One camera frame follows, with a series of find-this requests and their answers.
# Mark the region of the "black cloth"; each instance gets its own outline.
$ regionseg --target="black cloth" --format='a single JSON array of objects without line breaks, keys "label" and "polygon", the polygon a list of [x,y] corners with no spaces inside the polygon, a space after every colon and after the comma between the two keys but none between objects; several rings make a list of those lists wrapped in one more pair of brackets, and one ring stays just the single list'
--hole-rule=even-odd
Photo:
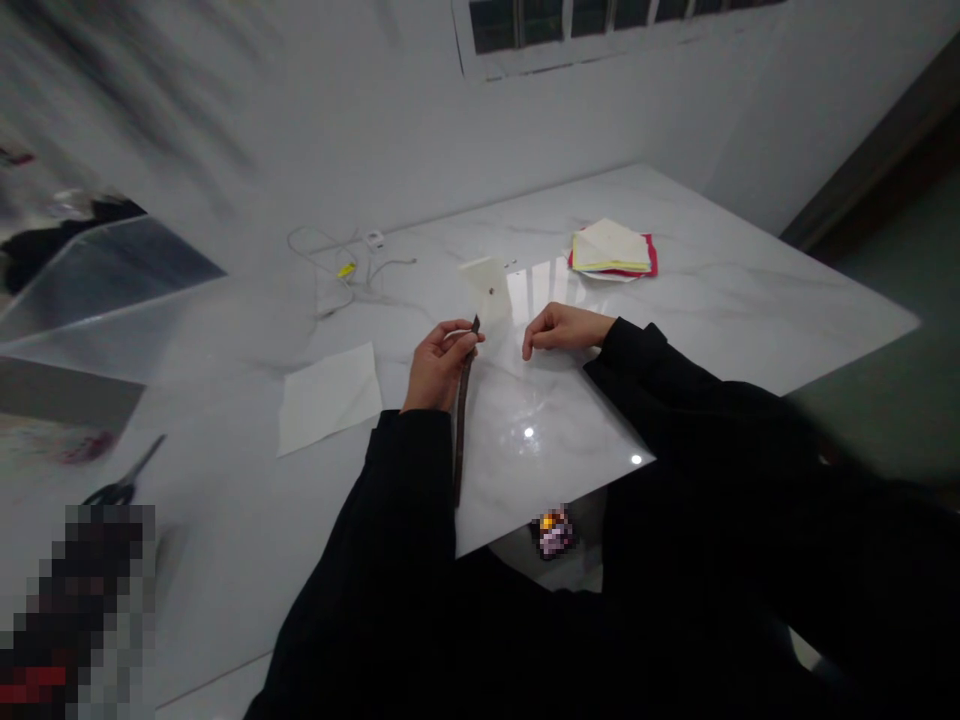
[{"label": "black cloth", "polygon": [[[548,592],[486,549],[455,561],[450,417],[385,412],[247,718],[949,707],[956,514],[824,465],[788,403],[654,325],[617,320],[584,370],[658,458],[610,486],[603,592]],[[784,623],[841,687],[797,662]]]},{"label": "black cloth", "polygon": [[90,220],[64,220],[54,228],[26,230],[0,244],[0,252],[10,257],[4,283],[11,295],[23,290],[74,236],[100,225],[147,214],[132,200],[95,201],[90,209],[93,213]]}]

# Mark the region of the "scissors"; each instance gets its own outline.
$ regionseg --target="scissors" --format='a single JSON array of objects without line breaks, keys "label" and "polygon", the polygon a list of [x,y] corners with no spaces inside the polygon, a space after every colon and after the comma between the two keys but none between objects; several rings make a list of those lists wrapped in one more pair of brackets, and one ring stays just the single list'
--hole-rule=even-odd
[{"label": "scissors", "polygon": [[140,471],[150,462],[150,458],[157,451],[163,441],[167,439],[166,435],[161,435],[153,441],[150,449],[144,453],[137,463],[127,471],[127,474],[117,480],[115,483],[104,485],[93,495],[83,501],[84,505],[129,505],[136,492],[136,480]]}]

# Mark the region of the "white marble table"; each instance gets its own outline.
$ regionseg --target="white marble table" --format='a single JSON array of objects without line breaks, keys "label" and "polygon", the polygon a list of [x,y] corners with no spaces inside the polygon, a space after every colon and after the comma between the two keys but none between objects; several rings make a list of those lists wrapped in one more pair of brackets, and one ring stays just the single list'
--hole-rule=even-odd
[{"label": "white marble table", "polygon": [[[561,252],[571,233],[602,217],[654,234],[660,277],[620,284],[568,273]],[[473,315],[462,262],[496,255],[509,264],[513,317],[488,329],[472,375],[461,554],[653,460],[579,372],[585,356],[521,361],[523,328],[548,301],[656,322],[714,374],[777,394],[918,324],[642,165],[391,233],[387,244],[385,257],[417,263],[386,268],[373,292],[319,324],[311,268],[291,257],[257,278],[216,281],[6,350],[150,386],[101,478],[168,434],[138,496],[169,527],[155,666],[144,673],[150,702],[169,703],[271,649],[360,471],[374,421],[275,458],[283,376],[372,340],[384,404],[399,406],[414,345],[439,320]],[[62,534],[63,504],[89,489],[64,482],[16,512],[4,504],[4,539],[19,533],[25,549],[0,568],[7,586],[35,574]]]}]

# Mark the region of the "paper sheet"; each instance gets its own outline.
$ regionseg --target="paper sheet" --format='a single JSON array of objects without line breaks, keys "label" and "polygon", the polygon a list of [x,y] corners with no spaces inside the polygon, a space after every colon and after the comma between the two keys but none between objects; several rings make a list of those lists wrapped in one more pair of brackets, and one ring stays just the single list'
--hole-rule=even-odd
[{"label": "paper sheet", "polygon": [[641,271],[650,269],[646,239],[607,218],[574,233],[573,247],[576,270],[625,266],[638,266]]},{"label": "paper sheet", "polygon": [[470,288],[470,300],[480,317],[484,332],[488,334],[498,323],[509,319],[513,312],[507,273],[503,266],[500,258],[485,257],[457,268],[460,277]]},{"label": "paper sheet", "polygon": [[280,406],[283,457],[383,410],[373,343],[287,375]]}]

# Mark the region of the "scissors handle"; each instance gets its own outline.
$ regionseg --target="scissors handle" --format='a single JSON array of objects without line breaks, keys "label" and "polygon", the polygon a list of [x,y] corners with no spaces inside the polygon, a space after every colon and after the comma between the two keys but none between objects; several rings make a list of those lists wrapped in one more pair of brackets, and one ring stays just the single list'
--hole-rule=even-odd
[{"label": "scissors handle", "polygon": [[84,505],[129,505],[133,500],[133,485],[110,483],[104,485],[83,501]]}]

